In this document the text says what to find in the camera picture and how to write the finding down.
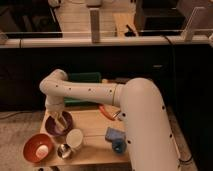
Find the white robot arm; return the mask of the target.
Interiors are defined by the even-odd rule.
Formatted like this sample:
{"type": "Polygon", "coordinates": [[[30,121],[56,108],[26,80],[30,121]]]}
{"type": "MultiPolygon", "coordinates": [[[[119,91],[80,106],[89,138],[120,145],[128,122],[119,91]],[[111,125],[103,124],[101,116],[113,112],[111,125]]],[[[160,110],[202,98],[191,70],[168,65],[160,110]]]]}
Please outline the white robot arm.
{"type": "Polygon", "coordinates": [[[39,85],[48,112],[64,110],[71,97],[121,110],[133,171],[181,171],[178,149],[160,90],[153,81],[134,78],[125,84],[76,83],[56,69],[39,85]]]}

